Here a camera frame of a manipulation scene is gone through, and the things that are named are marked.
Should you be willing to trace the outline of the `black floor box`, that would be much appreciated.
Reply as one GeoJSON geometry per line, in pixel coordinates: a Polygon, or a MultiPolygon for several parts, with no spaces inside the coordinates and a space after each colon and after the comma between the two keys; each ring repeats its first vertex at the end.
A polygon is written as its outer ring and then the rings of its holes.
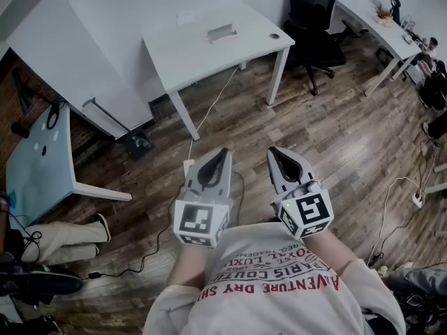
{"type": "Polygon", "coordinates": [[[141,159],[154,148],[153,142],[140,129],[128,133],[124,138],[124,145],[133,161],[141,159]]]}

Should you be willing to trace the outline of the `black office chair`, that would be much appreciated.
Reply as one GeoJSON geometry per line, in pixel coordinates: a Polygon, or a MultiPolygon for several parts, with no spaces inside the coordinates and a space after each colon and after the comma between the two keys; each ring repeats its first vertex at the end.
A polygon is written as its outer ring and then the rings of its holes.
{"type": "Polygon", "coordinates": [[[291,54],[298,65],[304,66],[312,83],[312,95],[318,94],[313,68],[333,78],[334,67],[346,63],[339,44],[328,33],[336,0],[289,0],[290,12],[284,31],[294,41],[291,54]]]}

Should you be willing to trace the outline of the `person's right forearm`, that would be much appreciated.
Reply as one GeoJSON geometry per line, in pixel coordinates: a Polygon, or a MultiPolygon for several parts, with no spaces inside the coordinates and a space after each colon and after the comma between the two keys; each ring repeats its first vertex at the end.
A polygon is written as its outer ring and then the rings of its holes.
{"type": "Polygon", "coordinates": [[[338,276],[360,258],[329,230],[304,238],[306,247],[332,268],[338,276]]]}

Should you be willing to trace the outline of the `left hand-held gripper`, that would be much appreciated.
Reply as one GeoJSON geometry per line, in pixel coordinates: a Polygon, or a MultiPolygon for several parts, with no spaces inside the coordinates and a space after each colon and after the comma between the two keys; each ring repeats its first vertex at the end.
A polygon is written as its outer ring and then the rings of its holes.
{"type": "Polygon", "coordinates": [[[214,248],[230,223],[233,157],[227,148],[198,159],[186,174],[185,187],[175,201],[175,236],[183,243],[214,248]]]}

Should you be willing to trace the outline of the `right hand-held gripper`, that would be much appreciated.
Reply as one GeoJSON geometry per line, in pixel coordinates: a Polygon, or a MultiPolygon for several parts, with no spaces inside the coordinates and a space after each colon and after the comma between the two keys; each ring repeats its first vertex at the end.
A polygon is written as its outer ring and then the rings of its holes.
{"type": "Polygon", "coordinates": [[[269,147],[267,158],[277,219],[294,239],[326,230],[334,219],[332,204],[308,160],[282,147],[269,147]]]}

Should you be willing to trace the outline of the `person's left forearm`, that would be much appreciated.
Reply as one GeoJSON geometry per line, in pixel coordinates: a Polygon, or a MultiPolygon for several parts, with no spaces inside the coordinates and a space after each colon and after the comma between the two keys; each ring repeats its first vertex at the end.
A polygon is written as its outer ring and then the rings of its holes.
{"type": "Polygon", "coordinates": [[[182,244],[166,285],[181,285],[202,290],[209,255],[209,248],[182,244]]]}

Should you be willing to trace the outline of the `white table with grommet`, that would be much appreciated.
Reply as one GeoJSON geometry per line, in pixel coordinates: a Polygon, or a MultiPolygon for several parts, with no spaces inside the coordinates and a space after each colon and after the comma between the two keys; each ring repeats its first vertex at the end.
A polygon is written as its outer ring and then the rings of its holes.
{"type": "Polygon", "coordinates": [[[274,103],[284,66],[294,40],[277,25],[242,3],[216,5],[202,10],[192,22],[145,31],[143,41],[164,91],[169,96],[193,140],[200,136],[179,95],[189,85],[252,59],[276,53],[266,103],[274,103]],[[210,44],[207,32],[233,24],[234,38],[210,44]],[[274,40],[270,34],[278,34],[274,40]]]}

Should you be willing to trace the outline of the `white rectangular block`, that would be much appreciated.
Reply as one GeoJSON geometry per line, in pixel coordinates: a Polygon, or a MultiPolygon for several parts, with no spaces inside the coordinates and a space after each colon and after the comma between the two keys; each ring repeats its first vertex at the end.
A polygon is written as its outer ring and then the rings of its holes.
{"type": "Polygon", "coordinates": [[[215,29],[211,29],[207,32],[207,40],[210,44],[221,43],[230,38],[234,38],[237,35],[237,31],[233,27],[233,24],[225,24],[215,29]]]}

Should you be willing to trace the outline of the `long white table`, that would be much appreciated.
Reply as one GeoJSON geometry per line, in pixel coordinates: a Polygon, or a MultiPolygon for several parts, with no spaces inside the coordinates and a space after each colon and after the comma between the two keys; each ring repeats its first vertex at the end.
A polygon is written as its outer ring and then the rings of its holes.
{"type": "Polygon", "coordinates": [[[379,17],[371,1],[336,0],[336,5],[372,33],[392,55],[391,62],[365,90],[364,94],[369,96],[390,74],[392,74],[391,80],[395,81],[409,66],[413,58],[420,53],[420,48],[413,41],[406,42],[404,30],[393,20],[390,20],[387,26],[379,23],[379,17]]]}

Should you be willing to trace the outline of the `person's white printed t-shirt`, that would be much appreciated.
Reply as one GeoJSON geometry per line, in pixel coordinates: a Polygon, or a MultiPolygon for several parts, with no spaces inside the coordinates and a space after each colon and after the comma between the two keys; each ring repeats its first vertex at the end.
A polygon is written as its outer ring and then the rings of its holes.
{"type": "Polygon", "coordinates": [[[405,335],[402,311],[360,259],[342,276],[281,223],[227,229],[202,290],[166,286],[142,335],[405,335]]]}

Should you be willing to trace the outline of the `large white partition desk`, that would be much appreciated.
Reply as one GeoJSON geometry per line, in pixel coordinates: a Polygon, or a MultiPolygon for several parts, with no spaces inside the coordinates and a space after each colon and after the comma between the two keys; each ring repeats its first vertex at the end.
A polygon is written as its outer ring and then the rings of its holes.
{"type": "Polygon", "coordinates": [[[69,0],[0,0],[0,43],[108,135],[119,138],[153,118],[69,0]]]}

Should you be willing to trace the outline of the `light blue table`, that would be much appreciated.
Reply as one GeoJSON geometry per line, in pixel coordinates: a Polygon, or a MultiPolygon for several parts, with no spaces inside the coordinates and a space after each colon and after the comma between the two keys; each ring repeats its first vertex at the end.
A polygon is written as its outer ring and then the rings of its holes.
{"type": "Polygon", "coordinates": [[[29,137],[20,140],[6,163],[10,226],[22,229],[72,195],[130,201],[129,193],[80,183],[75,178],[70,134],[70,108],[59,110],[55,126],[47,128],[50,109],[34,122],[29,137]]]}

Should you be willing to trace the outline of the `dried flower bouquet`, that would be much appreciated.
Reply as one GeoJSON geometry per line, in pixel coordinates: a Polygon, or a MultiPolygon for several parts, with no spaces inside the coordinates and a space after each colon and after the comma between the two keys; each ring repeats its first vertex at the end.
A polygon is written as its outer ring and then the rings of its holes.
{"type": "Polygon", "coordinates": [[[381,26],[391,28],[393,23],[392,12],[385,8],[378,0],[371,0],[374,7],[374,19],[381,26]]]}

